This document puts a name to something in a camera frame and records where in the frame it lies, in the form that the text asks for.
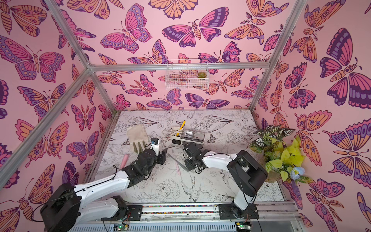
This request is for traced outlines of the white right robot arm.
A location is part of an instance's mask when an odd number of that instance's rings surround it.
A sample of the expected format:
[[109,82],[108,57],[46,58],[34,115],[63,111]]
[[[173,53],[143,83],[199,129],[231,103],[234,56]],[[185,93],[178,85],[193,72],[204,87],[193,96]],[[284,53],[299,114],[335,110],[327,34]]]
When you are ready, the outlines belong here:
[[208,168],[219,169],[230,174],[239,191],[227,212],[238,219],[247,218],[253,210],[258,191],[268,178],[268,172],[246,150],[225,154],[211,150],[200,150],[195,143],[184,145],[185,167],[201,174]]

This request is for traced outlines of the yellow toothbrush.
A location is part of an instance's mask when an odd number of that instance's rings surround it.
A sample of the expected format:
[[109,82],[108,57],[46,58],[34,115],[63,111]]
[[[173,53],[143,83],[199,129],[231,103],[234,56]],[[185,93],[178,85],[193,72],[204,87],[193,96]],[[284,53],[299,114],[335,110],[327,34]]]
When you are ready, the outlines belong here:
[[183,123],[182,123],[180,129],[177,131],[177,134],[176,134],[177,137],[180,137],[180,133],[182,132],[182,129],[184,128],[185,123],[186,123],[186,121],[183,121]]

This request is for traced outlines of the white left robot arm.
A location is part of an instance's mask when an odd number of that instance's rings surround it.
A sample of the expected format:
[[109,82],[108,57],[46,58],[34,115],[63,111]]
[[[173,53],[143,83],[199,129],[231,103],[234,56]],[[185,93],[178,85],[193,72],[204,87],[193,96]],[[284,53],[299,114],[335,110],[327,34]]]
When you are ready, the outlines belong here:
[[76,224],[100,220],[118,221],[128,216],[128,206],[120,196],[101,197],[133,187],[148,179],[153,168],[163,165],[167,150],[142,151],[129,166],[106,178],[73,186],[62,184],[40,210],[46,232],[67,232]]

